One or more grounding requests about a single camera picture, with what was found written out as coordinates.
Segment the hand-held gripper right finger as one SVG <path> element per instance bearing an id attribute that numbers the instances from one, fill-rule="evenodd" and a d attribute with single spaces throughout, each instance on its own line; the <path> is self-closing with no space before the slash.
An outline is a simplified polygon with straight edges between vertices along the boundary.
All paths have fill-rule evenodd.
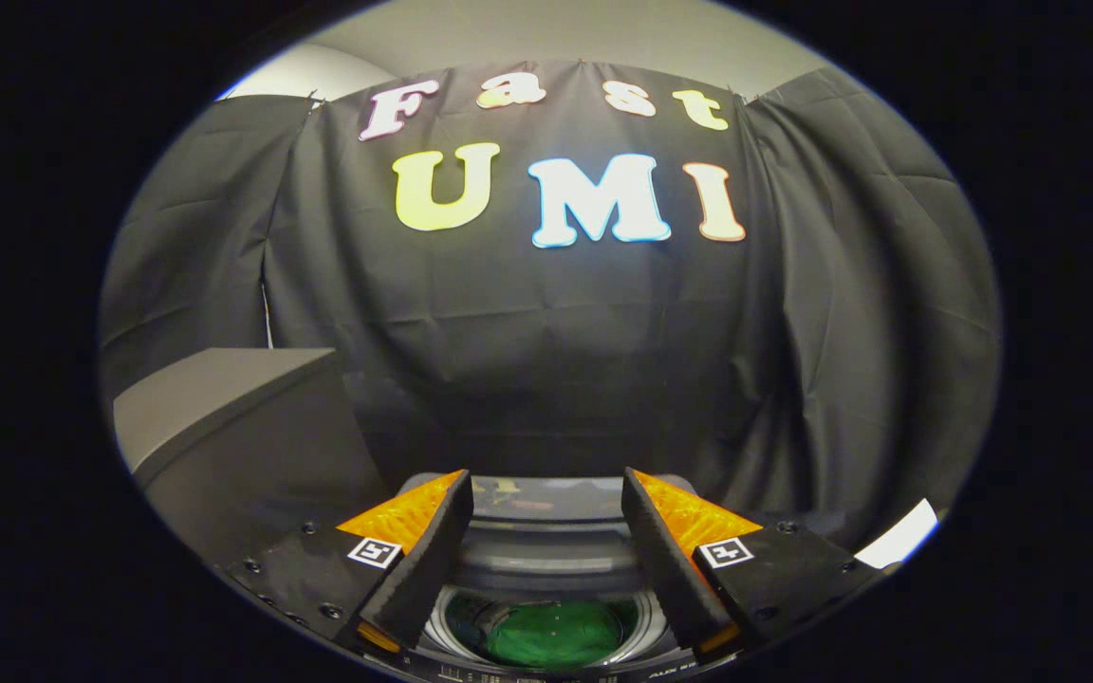
<path id="1" fill-rule="evenodd" d="M 764 652 L 886 578 L 794 519 L 751 522 L 633 468 L 621 513 L 677 644 L 698 660 Z"/>

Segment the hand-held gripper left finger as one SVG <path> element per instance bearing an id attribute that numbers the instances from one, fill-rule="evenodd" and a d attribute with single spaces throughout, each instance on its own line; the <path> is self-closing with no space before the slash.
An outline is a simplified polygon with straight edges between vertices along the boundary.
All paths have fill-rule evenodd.
<path id="1" fill-rule="evenodd" d="M 472 475 L 447 472 L 346 522 L 303 525 L 224 574 L 317 639 L 392 657 L 416 648 L 472 514 Z"/>

